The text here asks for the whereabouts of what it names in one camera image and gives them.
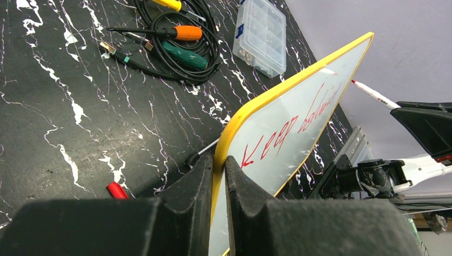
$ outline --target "yellow screwdriver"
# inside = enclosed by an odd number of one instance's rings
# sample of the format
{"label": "yellow screwdriver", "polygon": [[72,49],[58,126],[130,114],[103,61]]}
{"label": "yellow screwdriver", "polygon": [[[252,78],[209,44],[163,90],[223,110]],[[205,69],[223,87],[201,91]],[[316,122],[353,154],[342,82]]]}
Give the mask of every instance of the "yellow screwdriver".
{"label": "yellow screwdriver", "polygon": [[198,19],[201,19],[203,22],[206,22],[206,19],[204,17],[201,17],[201,16],[195,14],[192,11],[184,11],[184,10],[182,10],[182,2],[179,2],[177,0],[153,0],[153,1],[156,2],[157,4],[162,5],[162,6],[169,7],[169,8],[173,9],[176,12],[181,12],[183,14],[190,13],[191,15],[196,16]]}

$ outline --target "green screwdriver handle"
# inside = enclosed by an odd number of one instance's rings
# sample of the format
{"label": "green screwdriver handle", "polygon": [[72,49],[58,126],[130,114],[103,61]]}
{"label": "green screwdriver handle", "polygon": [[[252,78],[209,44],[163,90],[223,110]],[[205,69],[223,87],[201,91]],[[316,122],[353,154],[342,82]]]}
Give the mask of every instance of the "green screwdriver handle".
{"label": "green screwdriver handle", "polygon": [[163,42],[162,46],[171,57],[187,67],[196,70],[205,70],[207,68],[207,60],[199,54],[184,50],[166,42]]}

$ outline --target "black marble table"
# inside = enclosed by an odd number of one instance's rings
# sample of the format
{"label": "black marble table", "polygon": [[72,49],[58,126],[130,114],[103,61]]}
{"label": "black marble table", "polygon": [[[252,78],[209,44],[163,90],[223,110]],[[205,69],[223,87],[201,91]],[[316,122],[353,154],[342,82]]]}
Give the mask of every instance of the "black marble table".
{"label": "black marble table", "polygon": [[[284,0],[272,2],[287,17],[287,71],[273,79],[232,55],[239,1],[207,1],[223,64],[200,86],[143,75],[99,49],[111,42],[158,67],[104,29],[141,26],[127,0],[0,3],[0,229],[36,199],[110,198],[112,181],[132,197],[159,193],[244,103],[315,62]],[[305,197],[350,133],[338,106],[280,197]]]}

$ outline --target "clear plastic organizer box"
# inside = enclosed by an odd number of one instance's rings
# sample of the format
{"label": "clear plastic organizer box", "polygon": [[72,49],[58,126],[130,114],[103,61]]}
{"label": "clear plastic organizer box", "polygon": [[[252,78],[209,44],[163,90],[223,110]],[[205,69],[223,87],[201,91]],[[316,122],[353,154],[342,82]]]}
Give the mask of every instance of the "clear plastic organizer box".
{"label": "clear plastic organizer box", "polygon": [[286,71],[286,17],[267,0],[240,0],[232,52],[272,78]]}

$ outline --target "orange screwdriver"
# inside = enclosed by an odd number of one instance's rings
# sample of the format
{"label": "orange screwdriver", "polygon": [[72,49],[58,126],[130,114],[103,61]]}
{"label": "orange screwdriver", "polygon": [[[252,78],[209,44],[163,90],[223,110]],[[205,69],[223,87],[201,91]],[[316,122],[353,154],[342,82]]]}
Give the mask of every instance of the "orange screwdriver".
{"label": "orange screwdriver", "polygon": [[181,41],[196,41],[201,39],[203,31],[195,26],[175,26],[162,29],[141,29],[141,28],[107,28],[108,31],[152,33],[159,37],[168,37]]}

